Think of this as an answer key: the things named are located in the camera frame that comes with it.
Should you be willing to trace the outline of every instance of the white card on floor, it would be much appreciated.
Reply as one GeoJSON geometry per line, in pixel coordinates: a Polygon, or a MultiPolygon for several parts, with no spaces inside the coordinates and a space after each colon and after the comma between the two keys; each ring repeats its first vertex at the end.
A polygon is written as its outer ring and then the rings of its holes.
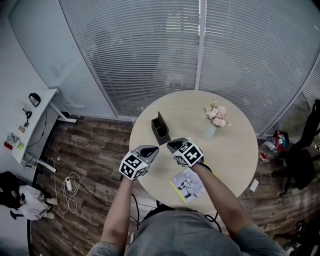
{"type": "Polygon", "coordinates": [[[253,181],[252,184],[251,184],[250,190],[253,191],[253,192],[255,192],[256,189],[257,189],[257,187],[258,187],[258,185],[259,185],[259,181],[257,181],[256,179],[254,179],[254,181],[253,181]]]}

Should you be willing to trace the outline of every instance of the desk leg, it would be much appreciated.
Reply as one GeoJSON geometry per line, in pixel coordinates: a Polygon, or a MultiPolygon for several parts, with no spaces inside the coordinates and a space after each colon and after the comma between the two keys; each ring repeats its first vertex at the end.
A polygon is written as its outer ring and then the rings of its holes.
{"type": "Polygon", "coordinates": [[[54,173],[56,172],[56,169],[53,168],[51,165],[47,164],[46,162],[41,161],[40,159],[36,159],[36,162],[37,162],[38,164],[40,164],[40,165],[48,168],[50,171],[52,171],[52,172],[54,172],[54,173]]]}
{"type": "Polygon", "coordinates": [[[56,107],[55,104],[53,104],[51,101],[49,102],[49,104],[51,105],[51,107],[53,107],[53,109],[58,113],[58,115],[60,116],[58,118],[59,121],[65,121],[65,122],[69,122],[69,123],[75,123],[77,120],[76,119],[72,119],[72,118],[67,118],[64,114],[61,113],[61,111],[56,107]]]}

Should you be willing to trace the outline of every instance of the person's right arm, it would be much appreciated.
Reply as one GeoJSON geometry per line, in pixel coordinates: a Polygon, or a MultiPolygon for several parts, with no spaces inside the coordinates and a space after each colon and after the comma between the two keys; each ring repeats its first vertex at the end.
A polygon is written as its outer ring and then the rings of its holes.
{"type": "Polygon", "coordinates": [[[199,163],[192,169],[200,177],[231,237],[234,238],[243,227],[254,225],[236,196],[212,172],[199,163]]]}

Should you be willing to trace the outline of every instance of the flower vase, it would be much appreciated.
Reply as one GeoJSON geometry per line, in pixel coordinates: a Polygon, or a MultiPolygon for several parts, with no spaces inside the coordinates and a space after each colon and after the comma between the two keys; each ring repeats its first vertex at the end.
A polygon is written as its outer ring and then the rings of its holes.
{"type": "Polygon", "coordinates": [[[212,123],[208,123],[203,130],[203,139],[205,141],[210,141],[214,137],[216,129],[216,126],[214,126],[212,123]]]}

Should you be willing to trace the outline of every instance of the forearm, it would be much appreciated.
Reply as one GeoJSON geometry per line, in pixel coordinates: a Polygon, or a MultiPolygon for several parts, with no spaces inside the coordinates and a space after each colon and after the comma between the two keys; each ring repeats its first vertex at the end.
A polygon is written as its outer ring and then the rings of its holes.
{"type": "Polygon", "coordinates": [[[101,242],[117,246],[121,251],[124,251],[127,242],[133,184],[133,180],[123,177],[105,218],[100,239],[101,242]]]}
{"type": "Polygon", "coordinates": [[[192,169],[200,177],[231,236],[235,236],[244,226],[253,224],[236,196],[215,175],[198,163],[192,169]]]}

